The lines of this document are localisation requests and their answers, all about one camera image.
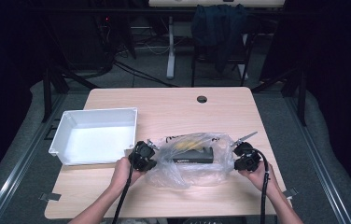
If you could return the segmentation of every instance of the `black box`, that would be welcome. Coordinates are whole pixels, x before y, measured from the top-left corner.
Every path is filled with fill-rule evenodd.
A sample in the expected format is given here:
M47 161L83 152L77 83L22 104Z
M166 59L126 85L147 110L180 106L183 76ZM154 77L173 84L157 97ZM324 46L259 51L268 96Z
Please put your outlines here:
M175 163L213 163L214 152L212 147L190 149L172 157Z

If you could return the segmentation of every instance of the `wire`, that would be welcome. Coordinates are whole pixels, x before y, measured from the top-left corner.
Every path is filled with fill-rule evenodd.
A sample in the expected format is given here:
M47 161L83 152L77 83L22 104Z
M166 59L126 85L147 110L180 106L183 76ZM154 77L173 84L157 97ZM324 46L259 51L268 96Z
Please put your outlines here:
M134 87L134 82L135 82L135 73L133 72L132 88Z
M144 44L144 45L147 46L147 47L146 48L140 48L140 49L149 49L149 51L151 51L152 53L154 53L156 55L161 55L161 54L169 51L169 48L170 48L169 46L165 46L165 47L151 47L149 44ZM153 49L161 49L161 48L165 48L165 50L162 51L162 52L157 52L157 51L153 50Z
M268 181L269 181L269 164L268 161L266 160L266 157L263 155L262 152L259 150L255 149L263 159L263 164L265 166L265 175L263 177L263 186L262 186L262 194L260 197L260 224L265 223L265 203L266 203L266 189L268 188Z
M161 23L163 24L164 28L166 29L167 33L169 33L169 28L167 28L166 23L164 22L163 18L161 17Z
M122 207L123 205L123 201L126 197L126 193L130 187L130 184L132 183L132 174L133 174L133 169L134 169L134 154L135 154L135 151L136 151L137 147L135 147L133 149L133 152L132 152L132 161L130 162L130 170L129 170L129 177L126 181L126 184L125 184L125 187L123 189L123 192L122 194L120 195L120 199L119 199L119 203L118 203L118 206L117 206L117 210L115 211L115 215L114 215L114 219L112 219L112 224L116 224L117 221L118 221L118 216L119 216L119 212L120 212L120 208Z
M125 64L125 63L121 63L121 62L116 61L115 59L114 59L114 65L116 65L118 68L120 68L123 71L128 72L128 73L130 73L130 74L132 74L134 76L141 77L141 78L144 78L144 79L147 79L147 80L150 80L150 81L155 81L155 82L161 83L161 84L163 84L163 85L165 85L167 87L178 87L176 85L163 82L160 79L155 78L155 77L153 77L153 76L151 76L149 74L146 74L146 73L143 73L141 71L138 71L138 70L132 68L131 66Z
M147 27L147 28L140 28L140 27L134 28L134 27L131 27L131 29L143 29L143 31L140 32L139 34L137 34L137 33L132 33L133 35L139 35L139 36L153 36L153 34L152 34L152 32L151 32L152 27Z
M129 53L128 52L129 51L126 49L126 46L122 45L121 48L119 48L117 50L116 56L120 56L121 58L129 58Z

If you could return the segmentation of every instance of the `metal stand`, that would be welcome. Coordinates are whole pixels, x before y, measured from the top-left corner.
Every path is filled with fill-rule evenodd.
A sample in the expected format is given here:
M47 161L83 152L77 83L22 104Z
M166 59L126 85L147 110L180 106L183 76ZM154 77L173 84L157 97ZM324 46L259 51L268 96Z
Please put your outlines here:
M98 88L98 86L85 80L83 77L79 77L77 74L68 71L67 69L57 65L47 69L43 76L44 84L44 104L45 114L42 122L46 122L52 112L52 100L51 100L51 86L60 94L67 94L70 88L64 80L64 76L72 78L74 81L81 85L89 88L90 90Z
M294 68L288 70L278 77L274 77L271 80L259 85L258 87L252 89L252 92L260 92L266 88L272 86L277 81L287 79L286 85L281 90L284 97L292 97L295 91L298 89L298 118L303 126L306 126L304 120L304 109L305 109L305 98L306 98L306 71L308 70L310 64L315 59L316 54L319 52L319 48L324 46L326 38L326 22L328 22L328 16L316 18L317 28L312 33L311 39L306 46L306 50L303 52L302 58L299 62L296 62Z
M173 34L173 17L169 17L169 61L167 63L167 78L175 77L175 41Z

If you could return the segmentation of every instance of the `gray floor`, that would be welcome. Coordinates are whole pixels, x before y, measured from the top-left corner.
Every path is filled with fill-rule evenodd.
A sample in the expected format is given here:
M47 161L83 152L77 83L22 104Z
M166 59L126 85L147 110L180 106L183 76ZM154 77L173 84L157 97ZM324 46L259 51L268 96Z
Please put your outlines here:
M266 51L270 45L269 36L259 36L256 41L251 64L248 69L246 86L258 86L260 69ZM117 57L120 62L160 78L162 81L180 87L190 85L190 55L191 47L179 46L176 48L175 78L165 78L167 68L167 52L155 54L149 49L138 49L137 59L131 57ZM199 68L196 80L197 86L238 86L238 74L230 68L223 76L213 73L208 66ZM114 66L106 75L90 78L90 82L103 88L155 88L164 87L160 83L134 77ZM14 185L9 193L8 200L0 206L0 223L64 223L67 220L47 220L44 217L46 203L37 198L41 192L51 192L54 181L60 169L60 162L48 153L50 140L45 140L51 124L56 125L56 119L64 110L82 109L89 91L73 80L67 80L71 91L67 95L53 94L57 110L50 118L48 125L42 124L43 118L43 90L42 83L31 88L34 99L28 115L15 137L8 153L0 164L0 195L7 189L6 182L9 176L15 176L14 167L23 163L23 158L31 160L25 164L26 172L19 174L21 182ZM351 222L351 180L342 165L333 156L330 148L329 136L325 120L318 109L316 99L308 94L306 99L307 127L302 127L295 119L294 99L285 99L279 93L282 84L278 83L269 90L254 94L260 116L274 149L280 170L288 188L295 188L299 192L292 200L296 212L305 223L350 223ZM326 182L318 174L315 162L312 160L312 145L318 151L324 166L335 186L335 191L328 191ZM333 192L340 196L340 202L334 204L329 200ZM343 206L348 219L337 214L337 206ZM228 219L230 223L240 223L239 219ZM259 223L258 217L248 217L248 223ZM272 217L267 223L274 223Z

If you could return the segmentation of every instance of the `finger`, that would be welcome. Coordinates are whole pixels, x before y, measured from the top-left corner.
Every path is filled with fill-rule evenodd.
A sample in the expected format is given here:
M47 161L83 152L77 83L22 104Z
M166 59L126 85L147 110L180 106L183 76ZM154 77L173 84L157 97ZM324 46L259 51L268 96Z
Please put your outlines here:
M248 170L241 170L241 171L238 171L239 174L241 174L242 176L245 176L245 177L248 177L250 172Z
M143 173L133 170L132 176L140 177Z

